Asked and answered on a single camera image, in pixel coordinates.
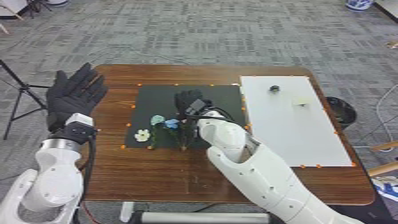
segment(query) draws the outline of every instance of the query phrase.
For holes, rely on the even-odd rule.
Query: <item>white board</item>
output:
[[[274,85],[281,88],[277,93],[270,92]],[[309,78],[242,76],[242,92],[254,138],[288,165],[352,166]]]

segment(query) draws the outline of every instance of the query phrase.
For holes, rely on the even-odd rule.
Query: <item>gloved hand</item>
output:
[[[68,79],[66,72],[57,72],[53,86],[46,92],[48,103],[48,131],[64,128],[66,120],[75,113],[91,116],[91,111],[107,94],[103,76],[91,69],[87,63]]]
[[[203,99],[201,91],[188,90],[174,95],[174,104],[178,108],[178,119],[187,119],[187,109],[190,110],[190,115],[197,115],[206,108],[212,107],[212,101]]]

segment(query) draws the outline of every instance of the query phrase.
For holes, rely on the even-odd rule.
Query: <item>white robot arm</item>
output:
[[[222,118],[217,111],[204,117]],[[320,201],[293,170],[242,127],[220,119],[199,119],[199,133],[212,144],[208,158],[252,203],[288,224],[361,224]],[[251,158],[242,162],[245,149]]]
[[[66,122],[66,129],[80,134],[93,129],[93,118],[73,114]],[[0,223],[29,224],[18,216],[18,207],[43,212],[62,207],[53,221],[45,224],[68,224],[71,222],[84,193],[84,178],[75,162],[80,159],[82,145],[64,138],[50,138],[43,142],[36,153],[39,172],[29,169],[18,177],[0,205]]]

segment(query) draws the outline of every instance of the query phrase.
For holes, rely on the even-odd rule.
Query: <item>black cable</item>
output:
[[[213,107],[212,109],[228,117],[228,119],[231,121],[235,121],[231,114],[228,113],[228,111],[220,107]]]
[[[203,116],[203,115],[187,115],[187,117],[192,119],[192,120],[199,120],[199,119],[215,119],[215,120],[222,120],[222,121],[228,121],[231,123],[235,123],[235,121],[224,117],[210,117],[210,116]]]
[[[197,209],[194,212],[201,212],[204,211],[208,208],[212,208],[215,205],[219,205],[219,203],[210,204],[208,206],[204,206],[201,209]]]
[[[89,137],[89,159],[87,159],[87,165],[85,165],[85,172],[84,172],[84,193],[82,193],[82,198],[78,202],[78,207],[82,204],[82,201],[85,199],[85,194],[89,190],[89,182],[91,182],[91,174],[93,174],[93,168],[94,168],[94,162],[96,162],[96,137]],[[80,224],[78,220],[78,209],[73,214],[73,223]]]

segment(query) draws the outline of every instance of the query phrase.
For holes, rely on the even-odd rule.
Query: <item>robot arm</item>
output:
[[[103,81],[105,78],[98,75],[89,63],[69,78],[64,71],[57,72],[53,86],[46,92],[52,135],[36,153],[39,172],[27,170],[14,181],[0,205],[2,224],[27,224],[18,216],[21,204],[34,212],[62,208],[59,217],[45,224],[66,224],[71,221],[89,179],[84,183],[75,162],[82,157],[82,145],[87,141],[91,143],[94,141],[96,131],[89,115],[107,94]]]
[[[62,207],[57,218],[45,224],[69,223],[84,192],[75,162],[82,157],[82,143],[93,134],[91,117],[73,114],[64,129],[43,141],[36,153],[39,172],[29,169],[14,181],[0,206],[0,223],[27,224],[18,216],[21,204],[34,212]]]
[[[217,111],[204,117],[222,118]],[[242,127],[220,119],[199,119],[199,134],[212,144],[208,158],[252,203],[288,224],[361,224],[320,201],[293,170]],[[245,149],[251,157],[242,162]]]

